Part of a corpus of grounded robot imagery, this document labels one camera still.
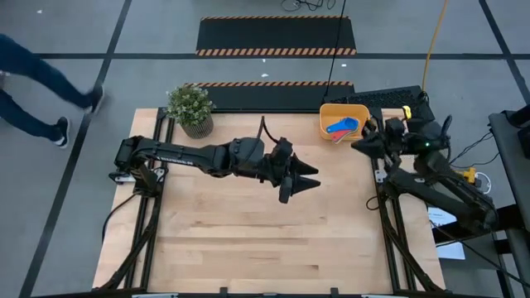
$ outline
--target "white paper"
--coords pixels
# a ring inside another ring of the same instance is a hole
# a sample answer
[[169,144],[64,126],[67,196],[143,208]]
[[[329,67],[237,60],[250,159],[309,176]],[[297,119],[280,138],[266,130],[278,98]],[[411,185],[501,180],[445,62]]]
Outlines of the white paper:
[[[450,224],[456,221],[456,217],[452,214],[448,214],[446,211],[429,207],[429,219],[436,225],[441,226],[443,224]],[[465,260],[464,248],[460,243],[453,243],[436,248],[438,251],[438,257],[449,258],[453,260]]]

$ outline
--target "yellow cable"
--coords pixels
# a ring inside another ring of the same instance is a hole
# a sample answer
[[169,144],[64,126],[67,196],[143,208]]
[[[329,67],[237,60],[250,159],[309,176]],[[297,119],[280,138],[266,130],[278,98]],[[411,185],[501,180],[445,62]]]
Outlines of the yellow cable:
[[436,25],[436,29],[434,31],[434,36],[432,36],[431,46],[429,47],[429,51],[427,52],[427,58],[425,59],[425,69],[423,69],[423,80],[422,80],[422,90],[425,91],[425,83],[427,78],[427,69],[429,68],[429,59],[431,58],[432,49],[434,49],[434,45],[436,43],[436,37],[438,36],[438,32],[440,31],[441,27],[441,21],[444,19],[444,16],[446,14],[447,9],[447,3],[449,0],[446,0],[444,2],[444,7],[441,9],[440,17],[438,18],[438,25]]

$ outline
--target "plant pot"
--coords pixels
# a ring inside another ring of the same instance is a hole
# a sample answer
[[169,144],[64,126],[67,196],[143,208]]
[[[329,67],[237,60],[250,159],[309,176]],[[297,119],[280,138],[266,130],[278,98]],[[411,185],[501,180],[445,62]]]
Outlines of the plant pot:
[[210,114],[202,123],[198,125],[181,126],[185,134],[188,135],[188,137],[194,139],[208,137],[212,130],[214,130],[214,119],[212,119],[212,115]]

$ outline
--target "orange striped tape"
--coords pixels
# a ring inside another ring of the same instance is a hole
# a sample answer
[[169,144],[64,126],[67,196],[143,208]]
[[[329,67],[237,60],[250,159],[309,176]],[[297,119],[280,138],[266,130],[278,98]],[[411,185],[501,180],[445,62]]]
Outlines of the orange striped tape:
[[[253,87],[253,86],[326,86],[328,81],[285,81],[285,82],[215,82],[185,83],[184,86],[197,87]],[[330,86],[353,86],[349,81],[330,81]]]
[[200,20],[249,20],[249,19],[289,19],[289,18],[340,18],[340,16],[245,16],[245,17],[202,17]]
[[[353,48],[338,48],[337,55],[355,55]],[[335,48],[270,48],[270,49],[203,49],[196,50],[199,56],[228,55],[333,55]]]

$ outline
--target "green leaves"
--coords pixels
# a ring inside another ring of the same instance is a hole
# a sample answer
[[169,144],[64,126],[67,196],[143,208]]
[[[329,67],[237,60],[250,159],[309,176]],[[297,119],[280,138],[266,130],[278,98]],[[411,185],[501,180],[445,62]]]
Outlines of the green leaves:
[[208,99],[208,90],[196,85],[177,87],[166,94],[169,97],[167,116],[174,118],[180,125],[199,125],[215,108],[214,103]]

